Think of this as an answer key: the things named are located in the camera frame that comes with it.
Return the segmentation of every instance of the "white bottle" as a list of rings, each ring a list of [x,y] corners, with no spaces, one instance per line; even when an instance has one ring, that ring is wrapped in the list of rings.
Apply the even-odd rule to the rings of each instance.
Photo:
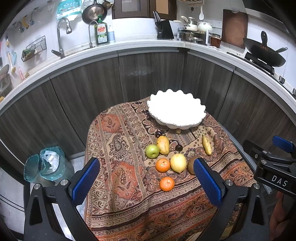
[[[109,29],[108,29],[108,39],[109,39],[109,43],[115,42],[115,34],[111,25],[109,25]]]

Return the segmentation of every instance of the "blue gripper pad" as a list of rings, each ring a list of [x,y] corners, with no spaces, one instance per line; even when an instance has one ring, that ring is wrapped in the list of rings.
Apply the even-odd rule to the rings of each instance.
[[[219,208],[222,204],[221,189],[212,178],[211,174],[207,171],[206,167],[202,164],[202,162],[207,165],[203,159],[195,159],[193,163],[194,173],[197,176],[211,204]]]
[[[73,206],[83,203],[99,172],[100,162],[92,157],[82,170],[73,175],[68,189]]]
[[[293,147],[293,143],[286,141],[283,138],[280,138],[278,136],[274,136],[272,138],[272,144],[281,148],[282,150],[284,150],[287,153],[293,153],[294,152],[294,147]]]

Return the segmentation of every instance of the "stove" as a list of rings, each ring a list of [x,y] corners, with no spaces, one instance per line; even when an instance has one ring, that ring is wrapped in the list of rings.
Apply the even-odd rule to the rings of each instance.
[[[266,73],[267,75],[269,75],[270,77],[272,77],[275,81],[279,82],[291,95],[294,99],[296,99],[296,89],[293,89],[293,91],[291,92],[285,85],[285,78],[280,76],[279,74],[277,74],[274,71],[274,68],[272,66],[269,66],[268,64],[264,63],[263,61],[257,59],[256,57],[254,57],[251,53],[247,52],[245,57],[242,58],[238,55],[235,55],[233,53],[227,52],[227,54],[230,54],[236,58],[239,58],[249,64],[251,64],[252,66],[260,69],[261,71],[263,71],[264,73]]]

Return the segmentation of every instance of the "orange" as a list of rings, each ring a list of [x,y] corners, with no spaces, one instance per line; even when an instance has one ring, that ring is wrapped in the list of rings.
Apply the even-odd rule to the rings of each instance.
[[[164,177],[159,182],[160,189],[165,192],[172,190],[174,186],[175,186],[175,182],[171,177]]]
[[[166,172],[170,169],[170,162],[165,158],[160,158],[155,165],[156,170],[159,172]]]

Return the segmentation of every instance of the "human hand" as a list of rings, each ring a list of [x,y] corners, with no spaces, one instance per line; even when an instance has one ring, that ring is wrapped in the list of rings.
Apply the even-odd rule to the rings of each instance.
[[[281,192],[277,192],[276,198],[278,199],[278,202],[274,207],[274,211],[269,221],[270,241],[279,237],[289,223],[289,220],[285,220],[287,217],[287,213],[283,209],[284,194]]]

